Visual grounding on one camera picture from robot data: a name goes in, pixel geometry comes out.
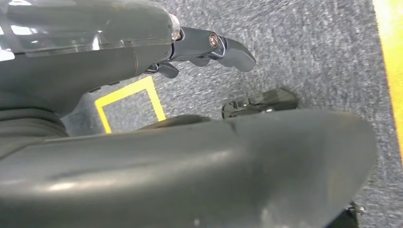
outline black plastic part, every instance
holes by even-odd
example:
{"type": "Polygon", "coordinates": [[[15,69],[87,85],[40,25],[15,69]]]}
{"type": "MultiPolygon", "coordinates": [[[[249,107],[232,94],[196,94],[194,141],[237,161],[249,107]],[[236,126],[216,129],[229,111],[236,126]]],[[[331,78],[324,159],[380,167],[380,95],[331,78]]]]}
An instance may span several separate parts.
{"type": "Polygon", "coordinates": [[[351,209],[345,209],[326,228],[359,228],[357,213],[351,209]]]}
{"type": "Polygon", "coordinates": [[[233,39],[223,38],[227,46],[226,55],[218,62],[225,67],[235,67],[239,71],[249,72],[256,65],[256,59],[252,53],[240,42],[233,39]]]}
{"type": "Polygon", "coordinates": [[[208,30],[181,27],[182,39],[172,44],[172,56],[168,61],[189,60],[214,51],[216,48],[210,45],[211,33],[208,30]]]}
{"type": "Polygon", "coordinates": [[[24,140],[0,160],[7,228],[322,228],[377,152],[371,124],[321,110],[24,140]]]}
{"type": "Polygon", "coordinates": [[[101,86],[142,74],[167,55],[171,45],[125,47],[0,61],[1,109],[40,108],[60,116],[81,96],[101,86]]]}
{"type": "Polygon", "coordinates": [[[297,106],[297,97],[292,92],[284,89],[274,89],[224,105],[222,108],[222,117],[226,119],[241,115],[270,113],[273,111],[296,109],[297,106]]]}
{"type": "Polygon", "coordinates": [[[158,72],[166,78],[176,78],[179,74],[179,70],[170,63],[159,63],[158,72]]]}

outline yellow tape line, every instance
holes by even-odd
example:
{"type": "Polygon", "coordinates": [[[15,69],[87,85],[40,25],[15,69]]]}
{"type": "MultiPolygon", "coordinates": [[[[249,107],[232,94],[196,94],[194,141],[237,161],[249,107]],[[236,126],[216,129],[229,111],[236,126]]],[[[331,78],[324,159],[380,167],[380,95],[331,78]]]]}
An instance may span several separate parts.
{"type": "Polygon", "coordinates": [[[101,117],[101,122],[102,125],[104,126],[106,133],[111,133],[112,130],[109,125],[108,119],[105,115],[104,106],[109,105],[118,100],[121,100],[130,95],[133,95],[135,93],[141,92],[143,90],[146,90],[148,96],[150,97],[151,104],[153,105],[158,121],[166,119],[163,107],[157,95],[157,91],[155,90],[153,78],[151,76],[148,76],[134,83],[131,83],[130,85],[127,85],[119,90],[116,90],[113,93],[101,97],[95,101],[95,107],[99,113],[99,116],[101,117]]]}
{"type": "Polygon", "coordinates": [[[374,0],[403,163],[403,1],[374,0]]]}

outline robotic hand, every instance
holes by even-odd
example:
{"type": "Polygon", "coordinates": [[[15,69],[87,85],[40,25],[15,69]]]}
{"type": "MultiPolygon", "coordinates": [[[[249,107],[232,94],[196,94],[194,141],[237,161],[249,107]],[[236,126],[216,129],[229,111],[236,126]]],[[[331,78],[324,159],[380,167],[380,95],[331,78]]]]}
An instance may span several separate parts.
{"type": "Polygon", "coordinates": [[[180,27],[154,2],[12,0],[0,6],[0,67],[7,69],[0,77],[0,107],[63,116],[101,86],[143,73],[174,78],[179,70],[171,62],[203,67],[213,59],[244,72],[256,63],[241,43],[180,27]]]}

